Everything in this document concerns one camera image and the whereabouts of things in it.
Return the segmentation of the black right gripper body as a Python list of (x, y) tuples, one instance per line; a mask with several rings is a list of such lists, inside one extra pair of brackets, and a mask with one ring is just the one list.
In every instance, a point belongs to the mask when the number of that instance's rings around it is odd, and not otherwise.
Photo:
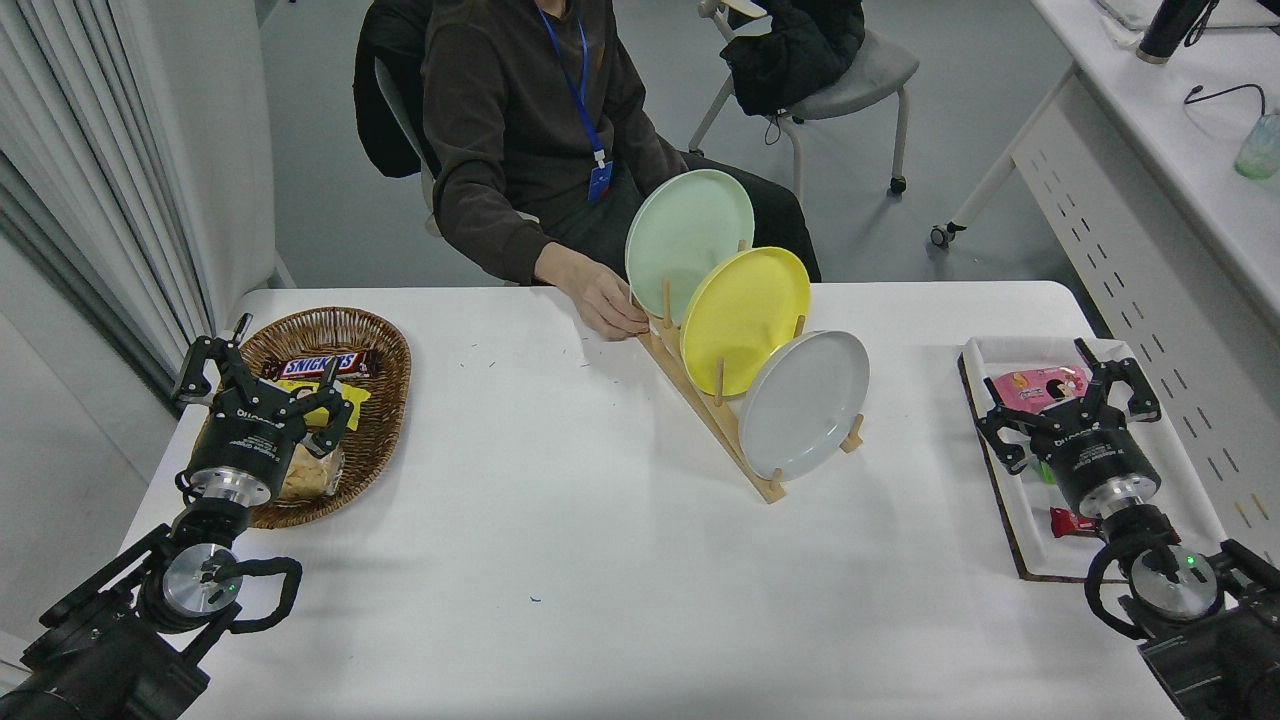
[(1083, 418), (1065, 410), (1030, 433), (1032, 452), (1047, 464), (1073, 511), (1116, 511), (1155, 497), (1161, 478), (1126, 428), (1120, 410)]

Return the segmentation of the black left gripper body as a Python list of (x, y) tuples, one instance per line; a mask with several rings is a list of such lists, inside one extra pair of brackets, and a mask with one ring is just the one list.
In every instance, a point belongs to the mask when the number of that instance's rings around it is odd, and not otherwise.
[(288, 396), (218, 396), (192, 452), (192, 486), (238, 482), (242, 487), (280, 487), (305, 437), (305, 423)]

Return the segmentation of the person's hand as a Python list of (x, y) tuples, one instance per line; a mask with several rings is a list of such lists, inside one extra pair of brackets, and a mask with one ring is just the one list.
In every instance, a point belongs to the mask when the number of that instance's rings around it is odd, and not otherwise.
[(581, 252), (548, 243), (535, 261), (534, 277), (566, 293), (586, 325), (607, 340), (649, 331), (648, 315), (632, 302), (627, 283)]

